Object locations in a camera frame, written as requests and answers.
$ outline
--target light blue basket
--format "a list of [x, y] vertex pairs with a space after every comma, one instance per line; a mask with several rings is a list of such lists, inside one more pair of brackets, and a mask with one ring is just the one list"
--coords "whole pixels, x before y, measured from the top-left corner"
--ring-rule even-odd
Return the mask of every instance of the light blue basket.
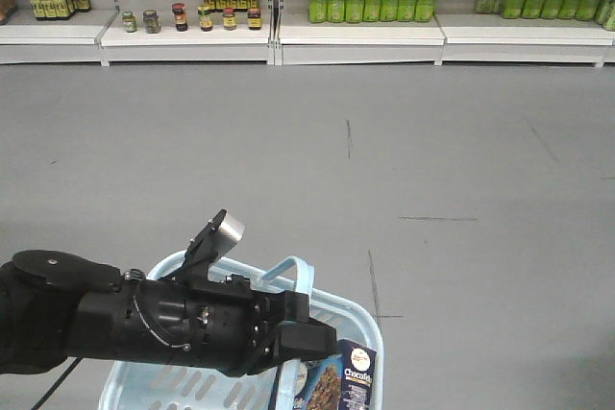
[[[166, 257], [148, 278], [160, 278], [179, 268], [184, 253]], [[280, 277], [296, 267], [295, 281]], [[222, 280], [239, 274], [252, 281], [252, 288], [279, 292], [294, 290], [310, 295], [310, 316], [334, 326], [338, 338], [356, 341], [377, 352], [370, 410], [382, 408], [384, 347], [372, 316], [358, 304], [320, 290], [312, 290], [314, 269], [304, 260], [290, 256], [270, 271], [223, 257], [210, 269], [210, 276]], [[299, 360], [282, 365], [276, 410], [292, 410]], [[115, 362], [98, 404], [99, 410], [267, 410], [276, 371], [228, 378], [210, 369], [192, 369]]]

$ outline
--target grey floor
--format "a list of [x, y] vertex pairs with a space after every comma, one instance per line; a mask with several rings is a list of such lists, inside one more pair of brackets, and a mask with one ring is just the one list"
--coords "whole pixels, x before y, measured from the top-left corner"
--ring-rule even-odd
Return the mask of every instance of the grey floor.
[[[381, 316], [385, 409], [615, 408], [613, 68], [21, 65], [0, 91], [2, 260], [150, 268], [226, 207], [231, 257], [296, 254]], [[95, 409], [109, 368], [44, 408]], [[0, 409], [60, 371], [0, 376]]]

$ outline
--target black cable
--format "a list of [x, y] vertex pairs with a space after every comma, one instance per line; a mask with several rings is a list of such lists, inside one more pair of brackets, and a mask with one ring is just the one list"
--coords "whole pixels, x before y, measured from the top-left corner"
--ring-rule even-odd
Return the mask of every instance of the black cable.
[[60, 377], [56, 380], [56, 382], [49, 388], [49, 390], [44, 394], [42, 398], [38, 400], [32, 410], [38, 410], [43, 404], [51, 397], [52, 394], [56, 392], [56, 390], [64, 383], [64, 380], [70, 375], [70, 373], [77, 368], [79, 363], [83, 360], [83, 357], [77, 357], [72, 363], [62, 372]]

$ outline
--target green can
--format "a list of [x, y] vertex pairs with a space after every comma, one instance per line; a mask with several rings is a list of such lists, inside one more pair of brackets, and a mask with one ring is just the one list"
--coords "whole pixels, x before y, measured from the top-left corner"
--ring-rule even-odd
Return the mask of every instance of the green can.
[[324, 23], [327, 21], [327, 0], [309, 0], [309, 22]]
[[363, 21], [373, 23], [381, 17], [381, 0], [365, 0]]
[[545, 0], [545, 5], [542, 6], [540, 17], [543, 19], [555, 19], [559, 14], [559, 10], [563, 5], [564, 0]]
[[399, 0], [381, 0], [381, 21], [395, 21]]
[[536, 19], [540, 17], [545, 0], [526, 0], [521, 16], [526, 19]]
[[606, 16], [608, 15], [611, 4], [615, 2], [615, 0], [602, 0], [600, 6], [598, 7], [598, 11], [596, 12], [596, 22], [598, 24], [604, 24], [606, 20]]
[[416, 0], [416, 12], [414, 13], [414, 21], [427, 23], [433, 18], [435, 11], [435, 0]]
[[526, 0], [502, 0], [502, 18], [515, 19], [521, 16]]
[[363, 20], [365, 0], [346, 0], [346, 22], [360, 23]]
[[416, 0], [399, 0], [397, 4], [397, 20], [412, 21], [416, 10]]
[[578, 21], [591, 21], [596, 16], [601, 0], [580, 0], [575, 19]]
[[573, 19], [577, 14], [578, 4], [580, 4], [580, 0], [564, 0], [557, 17], [559, 19]]
[[331, 23], [343, 22], [345, 6], [345, 0], [327, 0], [327, 21]]

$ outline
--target jar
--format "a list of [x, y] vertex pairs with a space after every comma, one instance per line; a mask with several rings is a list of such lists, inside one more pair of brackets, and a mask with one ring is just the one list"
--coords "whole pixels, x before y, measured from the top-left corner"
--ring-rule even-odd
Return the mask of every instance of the jar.
[[158, 21], [158, 13], [155, 10], [146, 10], [143, 12], [143, 24], [147, 34], [157, 34], [160, 32], [160, 23]]
[[237, 19], [234, 16], [234, 9], [224, 9], [224, 12], [222, 13], [222, 22], [224, 24], [224, 29], [227, 31], [237, 29]]
[[124, 23], [124, 30], [127, 33], [133, 33], [136, 31], [136, 18], [132, 12], [122, 13], [122, 23]]
[[211, 11], [209, 10], [209, 5], [204, 4], [199, 6], [198, 13], [201, 31], [211, 31], [213, 29], [213, 21], [211, 21]]
[[175, 29], [180, 32], [188, 30], [187, 17], [185, 16], [185, 4], [177, 3], [171, 6], [175, 16]]
[[260, 9], [248, 9], [248, 28], [252, 31], [258, 31], [262, 28]]

